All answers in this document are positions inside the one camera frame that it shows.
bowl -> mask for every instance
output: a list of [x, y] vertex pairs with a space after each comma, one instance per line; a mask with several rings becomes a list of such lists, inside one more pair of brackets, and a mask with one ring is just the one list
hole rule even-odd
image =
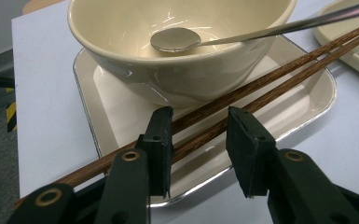
[[202, 41], [284, 24], [296, 0], [71, 0], [69, 28], [102, 69], [144, 99], [171, 106], [210, 102], [238, 88], [274, 37], [163, 53], [155, 32], [185, 27]]

white tray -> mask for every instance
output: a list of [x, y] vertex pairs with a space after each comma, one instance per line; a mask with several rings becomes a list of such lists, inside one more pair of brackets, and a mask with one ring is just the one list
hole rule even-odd
[[[345, 0], [345, 1], [338, 0], [322, 8], [319, 14], [325, 14], [331, 11], [340, 10], [342, 8], [355, 4], [359, 4], [359, 0]], [[320, 26], [313, 29], [313, 33], [316, 39], [319, 41], [319, 43], [324, 45], [336, 39], [337, 37], [344, 35], [351, 30], [356, 29], [357, 27], [359, 27], [359, 18], [336, 22], [325, 26]], [[342, 56], [340, 59], [359, 72], [359, 46], [354, 48], [344, 56]]]
[[[251, 74], [251, 79], [260, 77], [273, 68], [303, 54], [302, 49], [284, 37], [278, 36], [267, 56]], [[127, 145], [137, 139], [139, 134], [145, 133], [150, 116], [155, 109], [160, 107], [159, 105], [146, 102], [129, 92], [123, 84], [98, 66], [86, 50], [80, 51], [77, 55], [74, 71], [100, 156]], [[244, 106], [277, 84], [270, 84], [263, 91], [257, 91], [235, 105]], [[331, 107], [335, 99], [336, 83], [329, 71], [322, 70], [273, 103], [257, 111], [255, 116], [279, 141], [318, 119]], [[175, 108], [173, 119], [192, 109], [194, 108]], [[209, 127], [226, 115], [227, 110], [223, 109], [193, 127], [176, 134], [173, 137], [173, 142], [182, 141], [195, 131]], [[171, 199], [152, 197], [152, 206], [177, 202], [231, 169], [225, 145], [225, 134], [222, 134], [174, 164]]]

spoon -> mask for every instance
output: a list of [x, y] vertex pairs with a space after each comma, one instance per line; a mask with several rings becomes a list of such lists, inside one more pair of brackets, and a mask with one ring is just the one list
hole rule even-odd
[[152, 35], [150, 44], [154, 49], [165, 52], [181, 52], [200, 46], [229, 44], [245, 40], [257, 39], [271, 35], [282, 35], [294, 31], [305, 30], [315, 26], [326, 25], [359, 16], [359, 4], [342, 10], [324, 14], [302, 21], [294, 21], [284, 25], [256, 31], [247, 35], [237, 35], [207, 42], [201, 42], [200, 36], [187, 28], [176, 27], [162, 30]]

white table surface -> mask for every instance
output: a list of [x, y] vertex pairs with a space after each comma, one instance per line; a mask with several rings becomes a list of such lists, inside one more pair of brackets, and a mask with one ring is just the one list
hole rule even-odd
[[[332, 0], [297, 0], [290, 21]], [[21, 197], [98, 158], [72, 65], [81, 50], [66, 23], [68, 1], [12, 21]], [[287, 35], [303, 49], [319, 47], [312, 31]], [[338, 99], [324, 116], [278, 148], [309, 154], [324, 173], [359, 193], [359, 73], [328, 66]], [[271, 223], [266, 197], [245, 199], [233, 172], [179, 203], [152, 209], [152, 223]]]

chopsticks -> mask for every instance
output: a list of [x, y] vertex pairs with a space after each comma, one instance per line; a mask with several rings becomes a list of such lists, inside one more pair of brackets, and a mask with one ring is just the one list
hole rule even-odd
[[[359, 28], [343, 35], [336, 40], [310, 52], [298, 59], [293, 60], [292, 62], [264, 75], [252, 81], [241, 88], [238, 88], [231, 93], [224, 95], [213, 102], [210, 102], [207, 105], [196, 109], [189, 114], [177, 119], [173, 122], [173, 134], [179, 133], [184, 129], [190, 127], [191, 125], [209, 117], [210, 115], [216, 113], [217, 111], [239, 101], [243, 97], [260, 90], [271, 82], [287, 75], [288, 73], [295, 71], [299, 67], [310, 63], [317, 59], [318, 57], [334, 50], [329, 55], [325, 56], [322, 60], [310, 65], [305, 70], [301, 71], [297, 75], [289, 78], [284, 83], [278, 85], [271, 91], [268, 91], [264, 95], [260, 96], [252, 103], [246, 105], [244, 109], [254, 113], [258, 109], [262, 108], [264, 105], [272, 102], [285, 92], [291, 90], [296, 85], [312, 76], [317, 71], [324, 69], [328, 64], [332, 63], [345, 53], [349, 52], [351, 49], [355, 48], [359, 45]], [[173, 162], [180, 161], [185, 156], [189, 155], [191, 152], [196, 150], [197, 148], [203, 146], [204, 144], [210, 142], [212, 139], [216, 138], [219, 134], [223, 133], [227, 128], [227, 119], [222, 119], [217, 122], [215, 125], [210, 128], [196, 134], [190, 140], [186, 141], [183, 145], [177, 147], [175, 149], [173, 155]], [[55, 183], [65, 183], [69, 184], [72, 187], [75, 187], [79, 184], [84, 183], [85, 181], [95, 177], [98, 174], [106, 172], [110, 165], [112, 164], [113, 159], [124, 149], [132, 148], [135, 144], [135, 141], [127, 144], [124, 147], [119, 148], [118, 150], [109, 153], [108, 155], [100, 158], [97, 161], [94, 161], [69, 175], [66, 175], [59, 180], [55, 181]], [[23, 199], [20, 199], [16, 202], [16, 207], [18, 207]]]

